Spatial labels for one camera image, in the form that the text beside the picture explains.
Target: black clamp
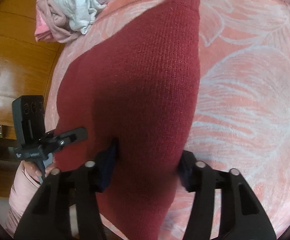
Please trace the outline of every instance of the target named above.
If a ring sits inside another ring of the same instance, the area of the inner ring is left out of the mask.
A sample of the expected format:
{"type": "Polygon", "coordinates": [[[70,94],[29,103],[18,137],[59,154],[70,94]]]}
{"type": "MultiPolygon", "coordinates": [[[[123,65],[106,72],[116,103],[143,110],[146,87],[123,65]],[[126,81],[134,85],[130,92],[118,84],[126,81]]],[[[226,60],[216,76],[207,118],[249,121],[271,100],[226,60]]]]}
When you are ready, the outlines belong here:
{"type": "Polygon", "coordinates": [[[87,139],[87,131],[84,127],[71,130],[54,136],[54,130],[46,133],[41,139],[30,145],[20,146],[14,149],[19,160],[34,162],[45,179],[45,166],[43,161],[47,160],[49,154],[61,151],[65,146],[78,143],[87,139]]]}
{"type": "Polygon", "coordinates": [[[109,186],[118,151],[118,140],[114,139],[107,150],[76,170],[53,169],[25,210],[14,239],[74,240],[69,220],[74,195],[80,239],[106,240],[95,193],[109,186]]]}
{"type": "Polygon", "coordinates": [[[213,240],[276,240],[269,218],[237,169],[213,170],[194,154],[183,151],[178,171],[188,192],[196,192],[183,240],[209,240],[215,189],[221,189],[219,236],[213,240]]]}

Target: screw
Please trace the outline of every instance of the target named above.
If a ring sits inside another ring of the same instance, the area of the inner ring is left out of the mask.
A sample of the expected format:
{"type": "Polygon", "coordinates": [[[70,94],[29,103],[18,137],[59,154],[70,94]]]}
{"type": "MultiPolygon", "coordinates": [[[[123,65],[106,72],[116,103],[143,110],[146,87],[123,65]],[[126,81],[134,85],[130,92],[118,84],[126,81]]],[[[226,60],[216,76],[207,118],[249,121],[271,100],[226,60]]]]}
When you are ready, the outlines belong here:
{"type": "Polygon", "coordinates": [[[205,168],[206,167],[206,163],[202,162],[202,161],[199,161],[199,162],[196,162],[196,166],[198,168],[205,168]]]}
{"type": "Polygon", "coordinates": [[[230,173],[233,174],[234,176],[238,176],[240,174],[240,171],[238,169],[231,169],[230,173]]]}
{"type": "Polygon", "coordinates": [[[95,165],[95,162],[94,161],[88,161],[88,162],[85,162],[85,167],[87,168],[91,168],[95,165]]]}
{"type": "Polygon", "coordinates": [[[57,175],[57,174],[59,174],[61,172],[61,170],[59,169],[59,168],[54,168],[54,169],[52,169],[52,171],[51,171],[51,175],[57,175]]]}

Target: red knitted pillow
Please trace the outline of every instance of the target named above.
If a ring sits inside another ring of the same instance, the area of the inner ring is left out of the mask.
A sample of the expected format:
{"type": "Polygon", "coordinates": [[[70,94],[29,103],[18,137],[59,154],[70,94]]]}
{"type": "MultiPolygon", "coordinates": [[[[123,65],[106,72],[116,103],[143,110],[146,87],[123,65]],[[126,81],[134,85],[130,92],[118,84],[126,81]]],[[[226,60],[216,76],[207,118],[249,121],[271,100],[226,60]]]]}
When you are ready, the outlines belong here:
{"type": "Polygon", "coordinates": [[[100,212],[130,240],[157,240],[176,189],[199,87],[200,0],[166,0],[77,58],[57,96],[56,134],[88,139],[55,154],[72,170],[116,137],[120,156],[100,212]]]}

